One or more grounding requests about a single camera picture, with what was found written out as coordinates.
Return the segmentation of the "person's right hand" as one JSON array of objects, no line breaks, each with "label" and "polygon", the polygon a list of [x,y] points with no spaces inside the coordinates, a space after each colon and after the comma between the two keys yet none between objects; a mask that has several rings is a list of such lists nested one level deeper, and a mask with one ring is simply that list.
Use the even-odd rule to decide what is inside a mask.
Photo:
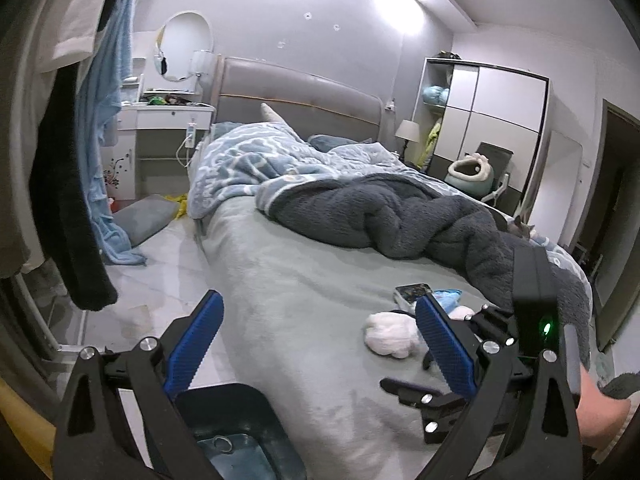
[{"label": "person's right hand", "polygon": [[624,426],[630,412],[629,399],[618,400],[603,394],[588,370],[580,367],[580,401],[576,410],[582,444],[605,450]]}]

